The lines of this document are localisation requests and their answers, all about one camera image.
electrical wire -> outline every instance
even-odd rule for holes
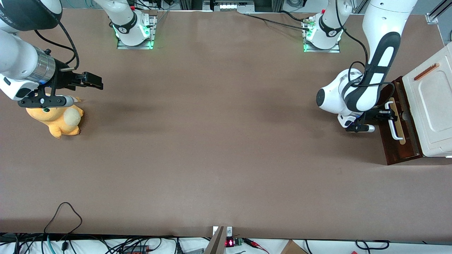
[[[34,32],[35,32],[35,33],[37,34],[37,36],[38,36],[39,38],[41,38],[42,40],[44,40],[44,41],[46,41],[46,42],[48,42],[48,43],[50,43],[50,44],[53,44],[53,45],[55,45],[55,46],[62,47],[62,48],[64,48],[64,49],[67,49],[67,50],[72,51],[72,53],[73,53],[72,58],[71,58],[69,61],[65,62],[65,64],[70,64],[70,63],[75,59],[75,53],[74,53],[74,50],[73,50],[72,48],[70,48],[70,47],[68,47],[68,46],[61,45],[61,44],[59,44],[59,43],[53,42],[53,41],[51,41],[51,40],[45,38],[44,36],[42,36],[42,34],[39,33],[38,30],[35,30]]]
[[[361,247],[361,246],[358,244],[358,242],[364,243],[365,247]],[[369,245],[368,245],[368,244],[366,243],[366,241],[364,241],[364,240],[356,240],[356,241],[355,241],[355,245],[356,245],[356,247],[358,247],[358,248],[360,248],[360,249],[362,249],[362,250],[367,250],[367,253],[368,253],[368,254],[371,254],[370,251],[371,251],[372,249],[374,249],[374,250],[384,250],[384,249],[389,248],[389,241],[378,241],[378,242],[386,243],[386,246],[379,247],[379,248],[369,247]]]
[[[295,18],[290,12],[285,11],[285,10],[281,10],[280,13],[285,13],[285,14],[289,15],[289,17],[291,17],[293,20],[296,20],[296,21],[302,22],[302,23],[303,23],[303,20],[304,20],[304,19],[309,19],[309,17],[304,18],[304,19],[297,19],[297,18]]]
[[[361,64],[361,65],[363,66],[364,69],[366,68],[366,66],[364,65],[363,62],[361,62],[361,61],[354,61],[354,62],[350,65],[350,67],[348,68],[348,81],[349,81],[349,82],[351,81],[351,80],[350,80],[350,72],[351,72],[351,70],[352,70],[352,67],[353,67],[353,65],[355,65],[355,64],[357,64],[357,63]]]
[[[309,254],[312,254],[311,249],[309,248],[308,240],[305,239],[306,249],[308,249]]]
[[[49,245],[50,252],[52,252],[52,254],[56,254],[55,251],[53,250],[52,244],[50,243],[49,235],[47,235],[47,244]]]
[[[174,8],[175,6],[172,6],[172,7],[169,7],[166,11],[165,11],[165,13],[162,15],[162,17],[160,18],[160,19],[158,19],[157,20],[157,22],[156,22],[156,24],[155,25],[157,25],[167,14],[168,14],[168,12],[172,9],[172,8]]]
[[[55,212],[55,214],[53,215],[52,219],[49,221],[49,223],[47,223],[46,227],[44,227],[44,234],[48,234],[48,233],[46,232],[47,228],[48,228],[49,225],[53,222],[53,220],[55,219],[55,217],[56,217],[58,211],[60,210],[61,206],[64,205],[64,204],[69,205],[69,206],[71,207],[72,211],[75,213],[75,215],[77,215],[78,218],[80,219],[80,223],[79,223],[73,230],[69,231],[69,232],[67,233],[67,235],[68,235],[68,234],[72,234],[76,229],[78,229],[78,228],[82,225],[83,219],[82,219],[82,217],[80,216],[80,214],[77,213],[77,212],[75,211],[75,209],[74,209],[74,207],[71,205],[71,203],[69,203],[69,202],[62,202],[62,203],[58,206],[58,208],[56,209],[56,212]]]
[[[263,250],[263,251],[265,251],[267,254],[270,254],[266,249],[264,249],[264,248],[262,248],[262,247],[257,247],[258,249],[261,249],[261,250]]]
[[[260,20],[263,20],[263,21],[267,21],[267,22],[270,22],[270,23],[274,23],[274,24],[277,24],[277,25],[281,25],[281,26],[286,26],[286,27],[290,27],[290,28],[296,28],[296,29],[300,29],[300,30],[309,31],[308,28],[292,26],[292,25],[289,25],[289,24],[284,24],[284,23],[273,21],[273,20],[264,19],[264,18],[261,18],[261,17],[258,17],[258,16],[253,16],[253,15],[250,15],[250,14],[243,14],[243,15],[248,16],[248,17],[252,17],[252,18],[255,18],[255,19],[260,19]]]
[[[355,37],[351,36],[351,35],[347,32],[347,29],[342,25],[342,22],[340,21],[340,18],[339,18],[339,11],[338,11],[338,0],[336,0],[336,16],[337,16],[337,18],[338,18],[339,26],[340,26],[340,28],[344,31],[344,33],[345,33],[348,37],[350,37],[352,40],[358,42],[358,43],[361,45],[361,47],[363,47],[364,55],[365,55],[365,57],[366,57],[366,63],[368,63],[368,62],[369,62],[369,57],[368,57],[368,54],[367,54],[366,46],[364,46],[364,44],[363,44],[360,40],[358,40],[358,39],[356,39]]]
[[[64,27],[63,23],[61,23],[61,21],[53,14],[53,12],[51,12],[49,9],[45,8],[45,10],[47,11],[47,13],[55,20],[58,22],[58,25],[60,25],[61,29],[63,30],[64,34],[66,35],[67,39],[69,40],[69,43],[71,44],[72,49],[74,50],[74,54],[75,54],[75,67],[70,68],[68,70],[77,70],[77,68],[80,65],[80,59],[79,59],[79,54],[77,53],[77,49],[75,48],[74,42],[72,41],[71,36],[69,35],[69,33],[67,32],[66,28]]]

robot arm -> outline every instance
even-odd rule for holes
[[[55,95],[56,89],[76,86],[103,88],[102,79],[88,72],[73,73],[69,66],[21,40],[18,31],[50,29],[59,24],[59,0],[0,1],[0,89],[21,107],[69,107],[71,96]],[[45,87],[52,89],[46,95]]]
[[[363,30],[369,42],[370,57],[364,74],[351,69],[342,71],[336,79],[317,93],[317,105],[338,114],[342,127],[347,128],[363,112],[377,103],[382,81],[386,78],[400,45],[405,23],[417,0],[371,0],[364,15]]]
[[[127,46],[136,46],[151,36],[149,14],[130,9],[127,0],[94,0],[108,14],[116,36]]]
[[[312,28],[310,35],[306,37],[306,40],[320,49],[334,47],[342,33],[337,16],[339,16],[341,24],[345,24],[351,13],[352,3],[350,0],[342,0],[337,5],[337,8],[336,0],[328,0],[325,12],[317,13],[314,16],[315,26]]]

black cable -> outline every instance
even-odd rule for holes
[[[309,248],[308,240],[305,239],[306,242],[306,249],[308,249],[309,254],[312,254],[311,249]]]
[[[70,48],[70,47],[68,47],[68,46],[61,45],[61,44],[59,44],[59,43],[53,42],[53,41],[51,41],[51,40],[45,38],[44,36],[42,36],[42,34],[39,33],[38,30],[35,30],[34,32],[35,32],[35,33],[37,34],[37,36],[38,36],[39,38],[41,38],[42,40],[44,40],[44,41],[46,41],[46,42],[48,42],[48,43],[50,43],[50,44],[52,44],[52,45],[55,45],[55,46],[58,46],[58,47],[62,47],[62,48],[64,48],[64,49],[67,49],[67,50],[72,51],[72,53],[73,53],[72,58],[71,58],[69,61],[67,61],[65,64],[70,64],[70,63],[75,59],[74,50],[73,50],[72,48]]]
[[[339,11],[338,11],[338,0],[336,0],[336,16],[337,16],[337,18],[338,18],[339,26],[340,26],[341,29],[344,31],[344,33],[347,34],[347,36],[350,37],[352,40],[358,42],[358,43],[361,45],[361,47],[363,47],[364,55],[365,55],[365,57],[366,57],[366,63],[368,63],[368,62],[369,62],[369,57],[368,57],[368,55],[367,55],[367,49],[366,49],[366,46],[364,46],[364,44],[363,44],[360,40],[358,40],[358,39],[356,39],[355,37],[351,36],[351,35],[347,32],[347,29],[342,25],[342,23],[341,23],[341,21],[340,21],[340,18],[339,18]]]
[[[42,254],[44,254],[44,235],[42,235],[42,239],[41,239],[41,252],[42,252]]]
[[[354,61],[354,62],[350,65],[350,67],[348,68],[348,81],[349,81],[349,82],[351,81],[351,80],[350,80],[350,72],[351,72],[351,70],[352,70],[352,67],[353,67],[353,65],[355,65],[355,64],[357,64],[357,63],[361,64],[361,65],[363,66],[363,68],[366,69],[366,66],[364,65],[363,62],[361,62],[361,61]]]
[[[27,254],[27,252],[31,252],[30,247],[31,247],[31,246],[33,245],[33,243],[35,242],[36,237],[37,237],[37,236],[35,236],[35,237],[33,238],[33,240],[31,241],[31,244],[30,244],[30,245],[27,244],[27,249],[25,250],[24,254]]]
[[[286,27],[291,27],[291,28],[296,28],[296,29],[300,29],[300,30],[309,31],[308,28],[303,28],[303,27],[298,27],[298,26],[292,26],[292,25],[289,25],[289,24],[284,24],[284,23],[280,23],[280,22],[273,21],[273,20],[264,19],[264,18],[261,18],[261,17],[258,17],[258,16],[249,15],[249,14],[244,14],[244,15],[245,15],[245,16],[248,16],[248,17],[255,18],[255,19],[260,19],[260,20],[263,20],[263,21],[267,21],[267,22],[270,22],[270,23],[274,23],[274,24],[277,24],[277,25],[281,25],[281,26],[286,26]]]
[[[76,252],[75,249],[74,249],[74,246],[72,246],[72,242],[71,242],[70,239],[69,239],[69,245],[71,246],[71,249],[72,249],[72,251],[74,252],[74,254],[77,254],[77,252]]]
[[[358,242],[364,243],[364,245],[365,245],[366,247],[361,247],[361,246],[359,246]],[[371,254],[371,253],[370,253],[370,250],[372,250],[372,249],[374,249],[374,250],[384,250],[384,249],[389,248],[389,241],[378,241],[378,242],[386,243],[386,246],[379,247],[379,248],[369,247],[369,245],[368,245],[368,244],[366,243],[366,241],[364,241],[364,240],[356,240],[356,241],[355,241],[355,245],[356,245],[356,247],[358,247],[358,248],[360,248],[360,249],[362,249],[362,250],[367,250],[367,253],[368,253],[368,254]]]
[[[35,0],[36,3],[42,5],[40,0]],[[66,35],[67,39],[69,40],[69,43],[71,44],[72,49],[74,50],[74,55],[75,55],[75,67],[74,70],[77,70],[77,68],[80,65],[80,58],[79,58],[79,54],[77,53],[77,49],[75,48],[74,42],[72,41],[71,36],[69,35],[69,33],[67,32],[66,28],[63,26],[63,24],[61,23],[61,21],[53,14],[53,12],[51,12],[49,9],[44,8],[47,13],[49,13],[49,15],[58,22],[58,25],[60,25],[61,29],[63,30],[64,34]]]
[[[78,226],[75,227],[73,230],[69,231],[69,232],[67,233],[67,235],[68,235],[68,234],[72,234],[72,232],[74,232],[76,229],[78,229],[78,228],[82,225],[83,219],[82,219],[82,217],[80,216],[80,214],[77,213],[77,212],[75,211],[74,207],[73,207],[69,202],[63,202],[63,203],[61,203],[61,204],[58,206],[58,208],[56,209],[56,212],[55,212],[55,214],[53,215],[52,219],[49,221],[49,223],[47,223],[46,227],[44,228],[44,234],[48,234],[48,233],[46,232],[47,227],[49,227],[49,225],[53,222],[53,220],[55,219],[55,217],[56,217],[58,211],[60,210],[61,206],[64,205],[64,204],[68,204],[68,205],[71,207],[72,211],[75,213],[75,215],[77,215],[78,218],[80,219],[80,223],[78,224]]]
[[[159,245],[157,245],[157,247],[155,247],[154,249],[152,249],[151,251],[154,251],[154,250],[156,250],[156,249],[158,249],[159,247],[160,247],[160,245],[162,244],[162,239],[161,238],[159,238],[160,239],[160,243],[159,243]]]
[[[304,19],[297,19],[290,12],[285,11],[285,10],[281,10],[280,13],[285,13],[285,14],[289,15],[289,17],[291,17],[293,20],[296,20],[296,21],[302,22],[302,23],[303,23],[304,19],[308,19],[309,18],[309,17],[307,17],[307,18],[304,18]]]

table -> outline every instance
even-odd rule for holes
[[[378,132],[347,133],[317,107],[317,90],[364,57],[346,36],[340,54],[304,53],[296,29],[170,12],[155,48],[131,51],[116,49],[101,10],[65,9],[62,22],[78,71],[105,88],[61,91],[86,112],[81,134],[61,140],[0,95],[1,231],[41,232],[69,201],[78,233],[208,236],[224,224],[256,238],[451,239],[449,160],[385,166]],[[365,41],[361,23],[353,15],[346,27]],[[42,34],[67,43],[58,28]],[[387,80],[442,47],[437,27],[411,16]],[[76,224],[65,207],[49,231]]]

yellow plush toy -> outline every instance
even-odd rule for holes
[[[26,108],[26,110],[31,117],[49,126],[50,134],[58,139],[62,134],[73,136],[80,133],[78,125],[83,110],[75,105],[67,108]]]

